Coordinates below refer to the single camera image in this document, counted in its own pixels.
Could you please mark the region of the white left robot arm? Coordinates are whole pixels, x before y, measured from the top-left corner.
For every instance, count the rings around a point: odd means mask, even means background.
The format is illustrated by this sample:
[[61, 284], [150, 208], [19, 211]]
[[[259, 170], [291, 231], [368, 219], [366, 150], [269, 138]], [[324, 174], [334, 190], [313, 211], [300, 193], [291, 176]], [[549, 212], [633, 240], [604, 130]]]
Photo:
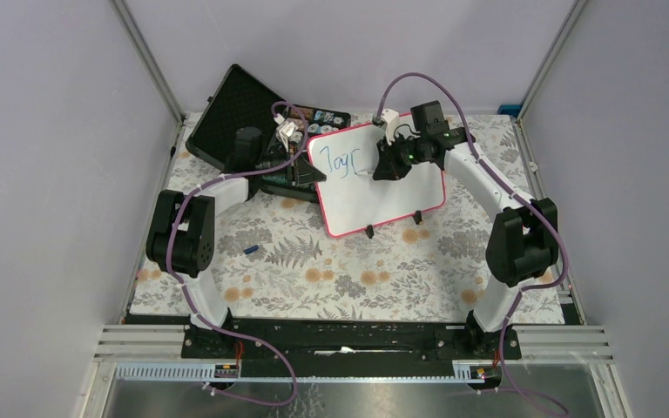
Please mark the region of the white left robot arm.
[[190, 309], [192, 325], [206, 331], [202, 347], [213, 357], [228, 356], [241, 334], [233, 331], [232, 315], [214, 280], [204, 279], [215, 246], [215, 219], [225, 210], [248, 201], [256, 193], [255, 182], [285, 171], [301, 159], [311, 140], [308, 131], [290, 153], [294, 127], [285, 123], [275, 137], [282, 152], [266, 145], [256, 128], [235, 133], [234, 150], [227, 156], [221, 174], [190, 192], [164, 190], [156, 200], [149, 235], [147, 258], [171, 275]]

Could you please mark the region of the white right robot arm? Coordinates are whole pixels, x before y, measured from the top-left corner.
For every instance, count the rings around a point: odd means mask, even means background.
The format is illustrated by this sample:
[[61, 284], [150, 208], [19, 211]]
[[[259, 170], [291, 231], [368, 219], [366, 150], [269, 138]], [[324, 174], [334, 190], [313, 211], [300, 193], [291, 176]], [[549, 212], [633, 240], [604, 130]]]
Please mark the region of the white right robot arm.
[[508, 323], [520, 289], [534, 283], [558, 261], [555, 236], [558, 209], [550, 199], [521, 191], [480, 151], [469, 128], [452, 128], [439, 102], [411, 110], [413, 128], [400, 133], [400, 115], [384, 109], [373, 118], [383, 132], [376, 144], [375, 181], [401, 181], [418, 165], [433, 164], [455, 178], [492, 218], [485, 250], [490, 281], [482, 301], [467, 319], [469, 354], [485, 359], [499, 347], [499, 331]]

